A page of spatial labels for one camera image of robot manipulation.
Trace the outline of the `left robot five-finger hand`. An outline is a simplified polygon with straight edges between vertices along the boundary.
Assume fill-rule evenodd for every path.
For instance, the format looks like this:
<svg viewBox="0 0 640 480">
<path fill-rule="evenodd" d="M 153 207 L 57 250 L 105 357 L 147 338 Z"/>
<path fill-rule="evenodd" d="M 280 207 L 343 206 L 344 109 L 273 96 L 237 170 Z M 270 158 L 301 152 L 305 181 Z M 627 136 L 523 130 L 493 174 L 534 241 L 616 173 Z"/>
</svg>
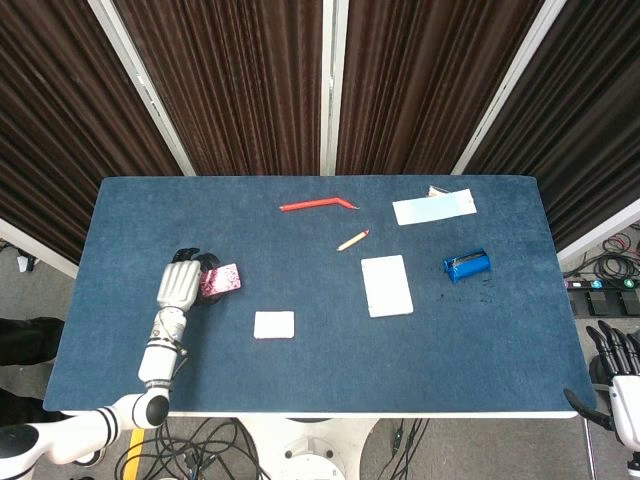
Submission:
<svg viewBox="0 0 640 480">
<path fill-rule="evenodd" d="M 165 267 L 157 294 L 160 309 L 178 308 L 187 312 L 193 305 L 215 304 L 226 293 L 205 293 L 200 286 L 203 274 L 212 272 L 221 265 L 212 253 L 201 253 L 199 248 L 177 250 Z"/>
</svg>

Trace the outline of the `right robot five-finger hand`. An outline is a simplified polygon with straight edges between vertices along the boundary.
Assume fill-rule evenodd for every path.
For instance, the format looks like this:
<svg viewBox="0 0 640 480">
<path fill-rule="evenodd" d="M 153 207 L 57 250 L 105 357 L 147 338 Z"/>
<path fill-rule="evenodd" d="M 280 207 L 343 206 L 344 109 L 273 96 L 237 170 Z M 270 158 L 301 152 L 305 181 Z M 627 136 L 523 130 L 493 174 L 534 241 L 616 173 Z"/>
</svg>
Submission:
<svg viewBox="0 0 640 480">
<path fill-rule="evenodd" d="M 640 341 L 602 320 L 598 328 L 588 326 L 586 331 L 604 372 L 610 414 L 588 407 L 570 389 L 563 390 L 564 396 L 581 417 L 614 432 L 627 449 L 640 452 Z"/>
</svg>

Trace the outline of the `pink white patterned box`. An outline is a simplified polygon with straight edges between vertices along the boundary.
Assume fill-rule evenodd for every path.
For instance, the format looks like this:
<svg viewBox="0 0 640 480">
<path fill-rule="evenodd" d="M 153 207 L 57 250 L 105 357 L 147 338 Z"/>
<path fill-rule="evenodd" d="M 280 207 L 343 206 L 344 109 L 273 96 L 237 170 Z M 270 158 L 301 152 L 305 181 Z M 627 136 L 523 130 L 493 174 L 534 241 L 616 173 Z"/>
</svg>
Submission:
<svg viewBox="0 0 640 480">
<path fill-rule="evenodd" d="M 201 274 L 200 294 L 206 300 L 240 289 L 240 273 L 236 263 L 216 267 Z"/>
</svg>

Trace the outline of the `small white rectangular pad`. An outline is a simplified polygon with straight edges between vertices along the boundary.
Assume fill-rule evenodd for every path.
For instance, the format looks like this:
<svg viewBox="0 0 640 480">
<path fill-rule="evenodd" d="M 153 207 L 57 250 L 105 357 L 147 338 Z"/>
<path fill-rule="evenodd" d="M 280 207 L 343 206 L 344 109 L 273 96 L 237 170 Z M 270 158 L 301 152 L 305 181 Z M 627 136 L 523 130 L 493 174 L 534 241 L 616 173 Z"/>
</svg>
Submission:
<svg viewBox="0 0 640 480">
<path fill-rule="evenodd" d="M 257 311 L 253 335 L 258 340 L 292 339 L 295 336 L 294 312 Z"/>
</svg>

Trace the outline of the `black power strip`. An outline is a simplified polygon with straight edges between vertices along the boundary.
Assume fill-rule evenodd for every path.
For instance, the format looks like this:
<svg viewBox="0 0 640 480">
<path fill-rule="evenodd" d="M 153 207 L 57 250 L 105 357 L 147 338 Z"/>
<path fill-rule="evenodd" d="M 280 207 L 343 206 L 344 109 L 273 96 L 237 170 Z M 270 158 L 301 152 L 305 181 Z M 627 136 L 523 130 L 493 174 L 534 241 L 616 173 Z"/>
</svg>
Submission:
<svg viewBox="0 0 640 480">
<path fill-rule="evenodd" d="M 640 288 L 640 282 L 635 279 L 625 278 L 621 281 L 608 280 L 564 280 L 567 290 L 615 290 L 633 291 Z"/>
</svg>

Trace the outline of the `blue fabric table mat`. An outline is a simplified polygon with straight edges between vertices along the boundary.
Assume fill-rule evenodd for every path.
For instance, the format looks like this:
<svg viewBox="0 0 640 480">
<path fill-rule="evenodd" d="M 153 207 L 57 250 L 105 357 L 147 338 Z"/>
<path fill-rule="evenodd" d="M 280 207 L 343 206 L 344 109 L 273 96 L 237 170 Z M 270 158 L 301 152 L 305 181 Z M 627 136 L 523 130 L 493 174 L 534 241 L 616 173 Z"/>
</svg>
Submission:
<svg viewBox="0 0 640 480">
<path fill-rule="evenodd" d="M 399 226 L 392 203 L 430 185 L 469 189 L 477 213 Z M 359 209 L 279 210 L 326 197 Z M 99 190 L 48 409 L 142 391 L 162 273 L 188 247 L 236 263 L 242 286 L 189 312 L 176 414 L 569 417 L 565 388 L 595 402 L 532 177 L 115 177 Z M 453 284 L 443 260 L 475 249 L 491 270 Z M 414 311 L 371 318 L 361 260 L 393 255 Z M 255 339 L 257 311 L 293 311 L 295 336 Z"/>
</svg>

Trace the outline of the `red bent stick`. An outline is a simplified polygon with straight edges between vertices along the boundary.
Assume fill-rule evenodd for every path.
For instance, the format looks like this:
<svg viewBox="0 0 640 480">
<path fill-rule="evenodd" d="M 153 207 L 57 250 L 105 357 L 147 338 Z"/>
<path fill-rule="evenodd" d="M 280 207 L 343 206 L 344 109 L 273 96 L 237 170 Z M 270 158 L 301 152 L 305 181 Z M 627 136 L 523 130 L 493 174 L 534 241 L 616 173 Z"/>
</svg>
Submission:
<svg viewBox="0 0 640 480">
<path fill-rule="evenodd" d="M 279 207 L 279 210 L 283 213 L 294 212 L 298 210 L 305 210 L 311 208 L 319 208 L 326 206 L 339 206 L 349 210 L 358 210 L 359 207 L 350 201 L 341 197 L 326 197 L 314 200 L 305 200 L 300 202 L 283 204 Z"/>
</svg>

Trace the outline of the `yellow floor tape strip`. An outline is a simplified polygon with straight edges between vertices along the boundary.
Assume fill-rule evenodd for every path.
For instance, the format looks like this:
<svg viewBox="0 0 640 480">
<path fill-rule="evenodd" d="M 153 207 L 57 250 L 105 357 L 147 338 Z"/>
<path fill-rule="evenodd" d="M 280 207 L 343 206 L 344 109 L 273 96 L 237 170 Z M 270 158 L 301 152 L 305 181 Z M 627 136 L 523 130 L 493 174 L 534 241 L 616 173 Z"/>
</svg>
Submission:
<svg viewBox="0 0 640 480">
<path fill-rule="evenodd" d="M 123 464 L 122 480 L 137 480 L 144 440 L 144 429 L 135 429 L 132 431 L 126 461 Z"/>
</svg>

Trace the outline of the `short wooden pencil stub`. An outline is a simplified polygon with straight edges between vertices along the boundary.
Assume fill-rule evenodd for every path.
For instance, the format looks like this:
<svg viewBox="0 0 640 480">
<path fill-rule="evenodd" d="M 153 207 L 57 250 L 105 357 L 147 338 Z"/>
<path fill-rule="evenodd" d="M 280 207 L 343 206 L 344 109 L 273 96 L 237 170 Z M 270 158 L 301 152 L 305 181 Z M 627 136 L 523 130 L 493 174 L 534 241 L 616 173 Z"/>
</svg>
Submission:
<svg viewBox="0 0 640 480">
<path fill-rule="evenodd" d="M 369 234 L 369 230 L 368 229 L 359 232 L 358 234 L 356 234 L 352 238 L 350 238 L 350 239 L 346 240 L 345 242 L 343 242 L 342 244 L 340 244 L 336 248 L 336 251 L 337 252 L 344 252 L 345 250 L 351 248 L 352 246 L 354 246 L 358 242 L 362 241 L 364 238 L 366 238 L 368 236 L 368 234 Z"/>
</svg>

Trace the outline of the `brown pleated screen panel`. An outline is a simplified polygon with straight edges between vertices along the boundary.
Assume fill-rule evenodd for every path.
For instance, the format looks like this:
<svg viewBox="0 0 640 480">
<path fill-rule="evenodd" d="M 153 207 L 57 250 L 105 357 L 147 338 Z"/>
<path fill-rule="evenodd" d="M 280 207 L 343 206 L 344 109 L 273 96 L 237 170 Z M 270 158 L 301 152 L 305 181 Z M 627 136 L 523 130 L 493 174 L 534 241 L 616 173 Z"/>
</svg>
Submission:
<svg viewBox="0 0 640 480">
<path fill-rule="evenodd" d="M 0 218 L 78 263 L 103 179 L 181 170 L 86 0 L 0 0 Z"/>
<path fill-rule="evenodd" d="M 558 253 L 640 219 L 640 0 L 544 0 L 456 174 L 536 179 Z"/>
<path fill-rule="evenodd" d="M 544 0 L 350 0 L 336 172 L 448 174 Z"/>
<path fill-rule="evenodd" d="M 113 0 L 200 175 L 316 175 L 323 0 Z"/>
</svg>

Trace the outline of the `blue zippered pouch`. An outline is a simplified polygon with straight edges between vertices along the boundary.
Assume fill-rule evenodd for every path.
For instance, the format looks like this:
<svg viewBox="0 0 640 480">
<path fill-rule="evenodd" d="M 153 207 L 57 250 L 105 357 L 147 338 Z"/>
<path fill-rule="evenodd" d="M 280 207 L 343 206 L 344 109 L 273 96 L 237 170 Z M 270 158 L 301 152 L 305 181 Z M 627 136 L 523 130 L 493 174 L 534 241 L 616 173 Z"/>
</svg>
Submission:
<svg viewBox="0 0 640 480">
<path fill-rule="evenodd" d="M 490 257 L 484 249 L 475 249 L 463 255 L 443 260 L 443 270 L 453 284 L 479 273 L 491 270 Z"/>
</svg>

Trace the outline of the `white notepad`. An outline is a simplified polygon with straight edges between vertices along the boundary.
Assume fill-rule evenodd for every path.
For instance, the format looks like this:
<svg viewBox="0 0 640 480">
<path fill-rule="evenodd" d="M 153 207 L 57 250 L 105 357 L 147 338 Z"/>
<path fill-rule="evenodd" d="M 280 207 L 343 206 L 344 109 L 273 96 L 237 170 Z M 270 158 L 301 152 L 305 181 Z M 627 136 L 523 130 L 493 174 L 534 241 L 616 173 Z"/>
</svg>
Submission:
<svg viewBox="0 0 640 480">
<path fill-rule="evenodd" d="M 414 311 L 401 255 L 362 259 L 361 269 L 371 318 L 409 315 Z"/>
</svg>

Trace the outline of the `white paper envelope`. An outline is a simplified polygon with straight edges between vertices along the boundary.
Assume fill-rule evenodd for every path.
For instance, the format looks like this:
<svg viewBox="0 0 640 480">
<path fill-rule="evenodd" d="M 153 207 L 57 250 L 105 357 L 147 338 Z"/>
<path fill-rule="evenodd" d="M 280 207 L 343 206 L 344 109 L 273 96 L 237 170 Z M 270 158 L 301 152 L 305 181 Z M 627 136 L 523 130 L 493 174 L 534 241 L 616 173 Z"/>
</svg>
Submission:
<svg viewBox="0 0 640 480">
<path fill-rule="evenodd" d="M 474 198 L 469 189 L 394 201 L 392 207 L 399 226 L 429 223 L 477 213 Z"/>
</svg>

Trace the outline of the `white table pedestal base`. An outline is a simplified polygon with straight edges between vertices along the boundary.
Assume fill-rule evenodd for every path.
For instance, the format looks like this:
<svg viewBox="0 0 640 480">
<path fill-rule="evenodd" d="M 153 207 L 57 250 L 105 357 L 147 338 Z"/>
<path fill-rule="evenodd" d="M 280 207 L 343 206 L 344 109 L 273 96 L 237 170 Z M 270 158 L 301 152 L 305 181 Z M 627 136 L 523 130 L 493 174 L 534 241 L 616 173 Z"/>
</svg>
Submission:
<svg viewBox="0 0 640 480">
<path fill-rule="evenodd" d="M 240 419 L 271 480 L 360 480 L 361 458 L 376 418 Z"/>
</svg>

